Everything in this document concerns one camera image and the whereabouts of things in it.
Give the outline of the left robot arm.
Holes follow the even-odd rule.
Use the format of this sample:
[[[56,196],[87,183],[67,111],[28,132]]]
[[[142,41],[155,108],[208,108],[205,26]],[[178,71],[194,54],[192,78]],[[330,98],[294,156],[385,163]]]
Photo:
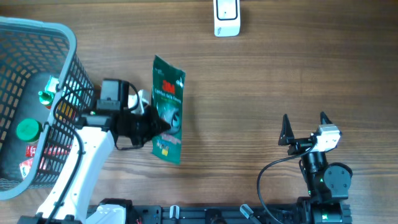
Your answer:
[[[140,223],[131,200],[107,198],[89,215],[90,198],[100,171],[118,137],[141,148],[153,137],[170,129],[156,108],[137,99],[128,106],[132,83],[105,79],[93,107],[76,118],[73,143],[50,195],[34,216],[21,216],[19,223]]]

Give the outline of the green 3M gloves packet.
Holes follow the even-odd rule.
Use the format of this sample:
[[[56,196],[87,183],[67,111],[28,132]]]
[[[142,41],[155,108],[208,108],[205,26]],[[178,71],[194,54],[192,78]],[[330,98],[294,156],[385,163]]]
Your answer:
[[[182,152],[183,91],[186,73],[156,55],[152,66],[152,99],[159,117],[170,129],[152,139],[152,153],[160,159],[180,164]]]

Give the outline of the light blue wipes packet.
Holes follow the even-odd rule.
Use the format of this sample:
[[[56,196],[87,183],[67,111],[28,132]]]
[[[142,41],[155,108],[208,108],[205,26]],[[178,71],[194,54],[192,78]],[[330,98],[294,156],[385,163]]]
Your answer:
[[[45,86],[45,91],[48,91],[51,93],[56,93],[58,84],[59,84],[59,79],[56,77],[50,76],[50,78]]]

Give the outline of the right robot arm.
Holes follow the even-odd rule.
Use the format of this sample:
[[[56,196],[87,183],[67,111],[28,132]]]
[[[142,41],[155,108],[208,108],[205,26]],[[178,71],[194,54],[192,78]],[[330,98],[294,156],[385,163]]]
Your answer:
[[[309,137],[296,138],[289,117],[283,115],[278,145],[288,146],[290,157],[301,158],[299,167],[312,202],[336,203],[348,198],[353,171],[343,163],[327,161],[326,154],[338,146],[342,132],[324,112],[320,122]]]

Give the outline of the green lid white jar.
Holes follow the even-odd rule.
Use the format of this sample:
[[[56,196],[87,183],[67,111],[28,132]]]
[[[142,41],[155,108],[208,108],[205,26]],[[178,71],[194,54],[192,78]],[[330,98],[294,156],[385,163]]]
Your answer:
[[[21,141],[32,143],[39,140],[42,130],[39,121],[26,118],[17,125],[16,135]]]

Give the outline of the red coffee stick sachet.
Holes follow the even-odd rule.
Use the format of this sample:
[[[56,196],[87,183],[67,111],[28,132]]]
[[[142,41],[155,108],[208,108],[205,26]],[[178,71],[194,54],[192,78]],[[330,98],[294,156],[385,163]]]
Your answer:
[[[25,149],[26,157],[34,157],[37,150],[37,146],[27,146]]]

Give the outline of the pink tissue packet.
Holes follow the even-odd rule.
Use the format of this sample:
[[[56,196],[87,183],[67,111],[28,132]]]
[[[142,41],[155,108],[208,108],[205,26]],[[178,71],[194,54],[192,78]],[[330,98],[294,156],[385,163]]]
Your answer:
[[[21,176],[22,176],[23,180],[29,175],[30,168],[32,167],[33,161],[34,161],[34,159],[30,158],[30,159],[25,160],[19,164],[19,169],[20,169]]]

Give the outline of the green cap sauce bottle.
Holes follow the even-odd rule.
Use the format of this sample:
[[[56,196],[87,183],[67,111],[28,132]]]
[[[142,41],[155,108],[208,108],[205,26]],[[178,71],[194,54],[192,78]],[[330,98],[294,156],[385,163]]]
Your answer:
[[[39,101],[47,109],[51,109],[55,94],[51,91],[39,91]]]

